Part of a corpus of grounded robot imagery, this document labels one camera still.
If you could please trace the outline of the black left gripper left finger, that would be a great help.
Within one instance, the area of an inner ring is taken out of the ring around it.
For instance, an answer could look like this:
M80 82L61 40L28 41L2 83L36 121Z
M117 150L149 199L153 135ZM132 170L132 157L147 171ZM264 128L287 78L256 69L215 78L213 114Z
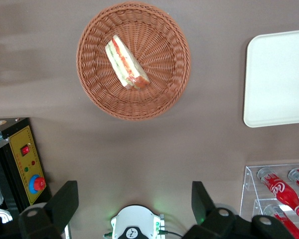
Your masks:
M18 218L23 239L60 239L79 206L78 183L67 181L43 206L25 209Z

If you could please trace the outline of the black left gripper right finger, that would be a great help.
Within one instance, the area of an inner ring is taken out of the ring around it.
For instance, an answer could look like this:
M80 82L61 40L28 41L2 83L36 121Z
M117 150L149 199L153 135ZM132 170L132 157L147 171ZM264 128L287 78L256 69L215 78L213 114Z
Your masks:
M215 206L203 183L192 182L191 207L196 219L184 239L233 239L236 216L224 207Z

